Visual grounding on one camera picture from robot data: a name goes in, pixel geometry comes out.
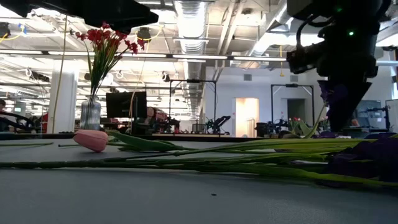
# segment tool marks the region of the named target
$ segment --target vase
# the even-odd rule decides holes
[[[80,129],[100,130],[101,103],[98,97],[90,96],[81,103]]]

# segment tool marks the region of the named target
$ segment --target table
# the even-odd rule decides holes
[[[0,147],[0,161],[65,161],[133,154],[119,152],[116,147],[101,154],[82,147],[57,147],[73,143],[71,139],[17,142],[49,141],[55,144]],[[197,148],[226,144],[174,143]],[[0,223],[7,224],[398,222],[397,194],[177,170],[3,169],[0,200]]]

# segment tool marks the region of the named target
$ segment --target tulip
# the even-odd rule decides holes
[[[73,140],[94,152],[102,152],[108,142],[108,135],[102,131],[79,130]]]

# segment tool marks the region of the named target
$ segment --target ceiling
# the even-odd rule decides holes
[[[228,15],[228,8],[230,7],[232,0],[217,0],[208,5],[208,20],[206,25],[206,40],[207,44],[205,47],[205,54],[211,55],[217,53],[217,48],[220,44],[220,37],[223,33],[223,25],[226,23],[226,15]],[[229,29],[231,31],[231,24],[236,21],[236,30],[233,35],[231,34],[231,42],[226,46],[225,42],[229,38],[229,35],[225,35],[224,46],[221,48],[226,54],[232,54],[233,52],[245,52],[251,49],[256,43],[257,39],[261,37],[264,32],[261,29],[261,25],[266,19],[266,14],[274,11],[279,3],[279,0],[245,0],[241,2],[243,4],[243,13],[236,13],[238,10],[237,4],[234,7],[234,12],[231,16],[231,23],[229,23]],[[177,15],[173,11],[160,11],[153,10],[159,15],[159,22],[151,24],[146,27],[149,28],[152,40],[146,45],[143,53],[159,53],[159,54],[181,54],[182,49],[179,40],[175,40],[178,37],[178,25]],[[75,32],[86,32],[90,27],[84,23],[83,19],[77,17],[68,17],[67,29],[64,30],[65,15],[60,14],[56,11],[49,11],[46,9],[36,9],[32,11],[27,18],[22,18],[14,12],[0,6],[0,22],[10,23],[9,28],[11,30],[11,37],[15,37],[21,34],[21,28],[26,28],[26,33],[21,34],[20,37],[14,40],[4,40],[0,42],[0,49],[16,49],[16,50],[53,50],[61,51],[63,49],[63,35],[66,32],[65,39],[65,50],[66,51],[79,51],[85,52],[86,48],[82,41],[77,40],[73,35]],[[295,32],[293,28],[295,23],[292,22],[291,32]],[[135,27],[131,30],[131,34],[128,35],[128,40],[136,41],[136,32],[139,27]],[[303,34],[314,34],[314,30],[305,29]],[[282,56],[285,55],[286,51],[294,49],[291,45],[282,46]],[[271,56],[279,57],[280,48],[274,46],[269,48],[266,54]],[[89,85],[84,79],[84,74],[88,72],[87,61],[82,58],[73,59],[76,67],[80,69],[80,82],[79,85]],[[121,60],[114,69],[110,72],[113,75],[113,81],[109,85],[127,91],[131,91],[132,87],[144,87],[149,86],[151,90],[147,91],[147,94],[151,96],[149,98],[149,106],[157,106],[159,108],[166,109],[169,106],[169,90],[156,90],[156,88],[168,88],[169,83],[162,81],[162,74],[166,73],[170,75],[172,79],[185,79],[183,60]],[[207,66],[214,65],[214,61],[208,60]],[[29,77],[29,70],[39,72],[45,76],[51,78],[53,70],[53,59],[43,58],[35,56],[24,56],[15,57],[13,55],[0,55],[0,82],[1,83],[20,83],[20,84],[48,84],[42,81],[34,80]],[[178,86],[180,89],[176,90],[172,99],[172,113],[190,113],[189,100],[187,99],[186,83],[181,83]],[[43,105],[46,109],[49,104],[49,90],[50,87],[37,87],[37,86],[0,86],[0,97],[19,97],[19,100],[11,101],[22,101],[21,98],[41,98],[41,100],[28,99],[25,102],[37,105]],[[108,92],[108,89],[102,89],[98,94],[104,95]],[[78,89],[78,105],[84,100],[85,95],[89,94],[88,88]]]

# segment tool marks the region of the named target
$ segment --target metal frame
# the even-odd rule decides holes
[[[170,88],[169,88],[169,116],[171,117],[172,114],[172,90],[177,89],[177,86],[179,84],[181,84],[181,82],[189,82],[191,80],[170,80]],[[216,101],[217,101],[217,82],[213,81],[213,80],[195,80],[196,82],[200,82],[200,83],[213,83],[214,84],[214,121],[216,120]],[[172,83],[173,82],[179,82],[177,84],[177,86],[175,86],[174,88],[172,88]]]
[[[272,84],[271,85],[271,119],[272,122],[274,122],[274,94],[277,93],[279,91],[279,89],[277,91],[275,91],[274,93],[274,86],[279,86],[282,87],[286,87],[286,88],[297,88],[297,87],[303,87],[303,89],[311,95],[311,99],[312,99],[312,124],[315,124],[315,104],[314,104],[314,99],[313,99],[313,85],[298,85],[298,84]],[[311,93],[305,88],[305,87],[309,87],[311,88]]]

